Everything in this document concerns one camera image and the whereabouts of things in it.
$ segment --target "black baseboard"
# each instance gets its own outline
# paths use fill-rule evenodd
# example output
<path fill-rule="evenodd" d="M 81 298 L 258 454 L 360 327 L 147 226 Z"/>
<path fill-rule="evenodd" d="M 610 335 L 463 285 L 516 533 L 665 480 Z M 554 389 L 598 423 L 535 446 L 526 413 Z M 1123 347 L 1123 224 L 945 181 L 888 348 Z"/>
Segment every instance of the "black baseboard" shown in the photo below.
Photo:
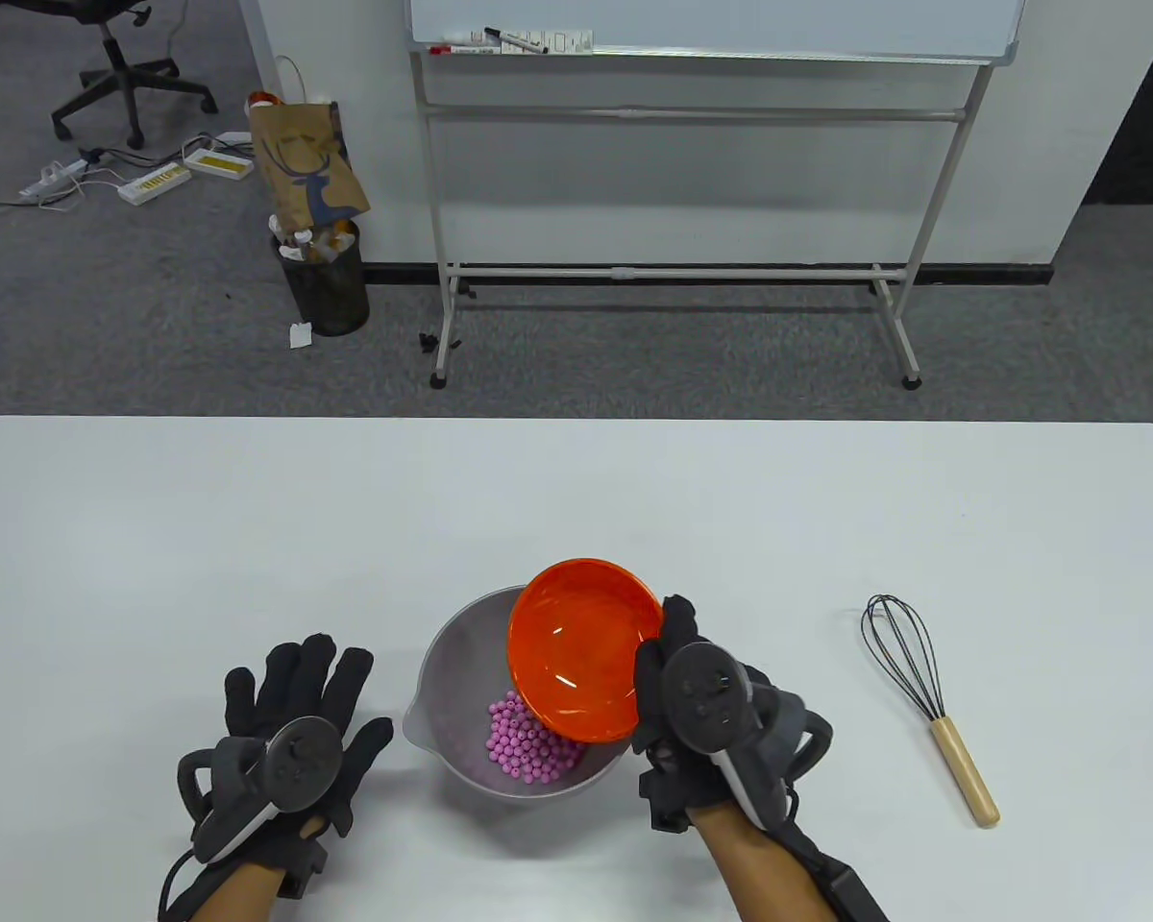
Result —
<path fill-rule="evenodd" d="M 573 265 L 572 269 L 581 269 Z M 642 265 L 641 269 L 678 269 L 673 265 Z M 683 269 L 692 269 L 685 265 Z M 871 269 L 871 265 L 721 265 L 718 269 Z M 884 265 L 884 269 L 898 269 Z M 1050 263 L 928 263 L 919 269 L 920 286 L 1047 286 L 1055 275 Z M 362 281 L 366 286 L 437 286 L 440 284 L 436 265 L 431 263 L 364 263 Z M 847 281 L 770 281 L 761 279 L 726 280 L 714 278 L 687 279 L 557 279 L 549 275 L 480 278 L 475 286 L 845 286 L 862 282 Z"/>

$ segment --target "bowl rim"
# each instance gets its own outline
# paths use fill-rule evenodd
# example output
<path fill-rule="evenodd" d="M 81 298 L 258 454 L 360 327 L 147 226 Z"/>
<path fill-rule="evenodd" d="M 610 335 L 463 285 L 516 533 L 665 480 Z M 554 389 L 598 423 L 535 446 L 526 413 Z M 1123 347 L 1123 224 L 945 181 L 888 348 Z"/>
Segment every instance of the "bowl rim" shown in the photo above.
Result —
<path fill-rule="evenodd" d="M 437 630 L 435 633 L 435 636 L 431 637 L 431 643 L 428 644 L 427 653 L 423 653 L 423 662 L 422 664 L 419 665 L 419 678 L 417 678 L 417 685 L 414 686 L 414 697 L 410 698 L 410 703 L 406 706 L 406 711 L 404 712 L 404 715 L 401 715 L 401 734 L 406 738 L 406 742 L 409 742 L 412 747 L 415 747 L 415 749 L 422 749 L 423 751 L 430 753 L 432 756 L 436 756 L 436 758 L 440 759 L 440 763 L 444 764 L 445 769 L 449 769 L 449 771 L 452 772 L 454 776 L 457 776 L 462 783 L 466 783 L 466 785 L 474 787 L 476 791 L 481 791 L 481 793 L 484 793 L 488 796 L 493 796 L 495 799 L 525 800 L 525 802 L 537 803 L 542 802 L 542 800 L 559 799 L 560 796 L 567 796 L 568 794 L 580 791 L 581 787 L 588 786 L 593 781 L 597 781 L 598 778 L 602 778 L 604 773 L 609 772 L 612 768 L 615 768 L 615 765 L 621 759 L 621 757 L 624 757 L 626 749 L 628 749 L 628 739 L 625 738 L 621 740 L 612 740 L 610 742 L 590 743 L 591 746 L 596 747 L 619 747 L 619 751 L 615 754 L 615 757 L 610 761 L 610 763 L 604 764 L 594 774 L 590 774 L 588 778 L 585 778 L 585 780 L 582 780 L 581 783 L 578 783 L 578 785 L 572 785 L 571 787 L 560 787 L 560 789 L 558 791 L 540 789 L 538 793 L 522 792 L 520 794 L 514 794 L 511 792 L 496 791 L 492 787 L 485 785 L 480 785 L 478 781 L 473 780 L 473 778 L 467 777 L 465 772 L 459 771 L 457 765 L 450 763 L 450 761 L 444 757 L 444 754 L 442 754 L 439 749 L 436 749 L 436 739 L 431 734 L 431 727 L 427 726 L 425 718 L 419 715 L 420 711 L 419 698 L 422 697 L 423 695 L 423 675 L 427 672 L 427 664 L 430 663 L 431 655 L 436 651 L 436 644 L 440 641 L 440 637 L 444 636 L 444 633 L 447 632 L 450 627 L 453 627 L 453 624 L 457 622 L 457 620 L 461 618 L 462 614 L 466 614 L 466 612 L 470 611 L 475 605 L 480 605 L 480 603 L 487 602 L 488 598 L 503 596 L 504 594 L 507 592 L 515 592 L 515 595 L 520 597 L 523 591 L 525 591 L 525 584 L 517 584 L 515 587 L 504 587 L 503 589 L 496 589 L 490 592 L 485 592 L 483 594 L 483 596 L 478 596 L 477 598 L 475 598 L 475 600 L 466 603 L 466 605 L 464 605 L 451 619 L 445 620 L 440 629 Z M 505 651 L 504 651 L 505 658 L 507 657 L 506 647 L 507 644 L 505 638 Z"/>

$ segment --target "black mesh trash can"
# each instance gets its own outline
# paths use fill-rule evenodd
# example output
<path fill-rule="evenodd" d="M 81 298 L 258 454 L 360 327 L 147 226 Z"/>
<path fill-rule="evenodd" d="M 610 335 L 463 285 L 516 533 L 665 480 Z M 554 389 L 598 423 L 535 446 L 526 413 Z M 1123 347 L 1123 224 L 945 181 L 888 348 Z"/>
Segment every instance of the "black mesh trash can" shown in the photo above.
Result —
<path fill-rule="evenodd" d="M 359 234 L 332 263 L 300 263 L 278 252 L 278 240 L 270 237 L 273 258 L 281 263 L 299 316 L 318 335 L 345 335 L 367 323 L 371 308 L 362 285 L 362 257 Z"/>

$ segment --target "finger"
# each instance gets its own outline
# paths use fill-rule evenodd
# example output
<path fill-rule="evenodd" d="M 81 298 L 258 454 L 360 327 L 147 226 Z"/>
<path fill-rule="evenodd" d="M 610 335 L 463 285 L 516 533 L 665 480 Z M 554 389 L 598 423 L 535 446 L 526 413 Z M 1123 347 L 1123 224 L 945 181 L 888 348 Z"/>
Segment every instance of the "finger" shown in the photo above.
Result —
<path fill-rule="evenodd" d="M 303 647 L 299 651 L 299 665 L 291 677 L 291 694 L 286 698 L 287 717 L 318 715 L 321 693 L 325 690 L 330 664 L 337 653 L 338 648 L 333 644 L 333 637 L 327 634 L 312 634 L 303 641 Z"/>
<path fill-rule="evenodd" d="M 362 776 L 375 763 L 376 756 L 393 739 L 393 721 L 387 717 L 377 717 L 360 726 L 359 733 L 349 741 L 347 751 L 342 755 L 342 771 L 338 772 L 332 791 L 340 799 L 349 800 L 362 783 Z"/>
<path fill-rule="evenodd" d="M 299 665 L 299 644 L 281 642 L 265 657 L 265 679 L 261 682 L 261 694 L 256 696 L 253 723 L 256 726 L 277 724 L 286 709 L 286 695 L 291 690 L 291 675 Z"/>
<path fill-rule="evenodd" d="M 656 641 L 639 645 L 635 666 L 638 724 L 632 734 L 632 749 L 635 753 L 648 749 L 661 736 L 661 724 L 664 721 L 661 668 L 661 645 Z"/>
<path fill-rule="evenodd" d="M 354 706 L 359 703 L 359 694 L 367 677 L 371 673 L 375 657 L 361 647 L 348 647 L 338 660 L 330 683 L 325 686 L 325 697 L 321 700 L 321 716 L 337 726 L 345 735 L 349 719 L 354 716 Z"/>
<path fill-rule="evenodd" d="M 661 651 L 663 659 L 670 659 L 677 650 L 695 642 L 695 607 L 683 596 L 666 596 L 661 611 L 664 618 L 661 622 Z"/>
<path fill-rule="evenodd" d="M 226 731 L 233 736 L 251 736 L 256 687 L 251 668 L 240 666 L 226 673 Z"/>

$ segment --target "paper bag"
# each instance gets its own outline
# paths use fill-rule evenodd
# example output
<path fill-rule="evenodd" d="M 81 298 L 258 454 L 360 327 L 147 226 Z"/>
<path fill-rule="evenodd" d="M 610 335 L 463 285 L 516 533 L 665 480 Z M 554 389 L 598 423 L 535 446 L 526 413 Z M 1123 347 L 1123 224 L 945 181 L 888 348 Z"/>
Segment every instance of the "paper bag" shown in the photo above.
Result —
<path fill-rule="evenodd" d="M 257 106 L 248 127 L 284 232 L 331 227 L 369 210 L 349 171 L 337 104 Z"/>

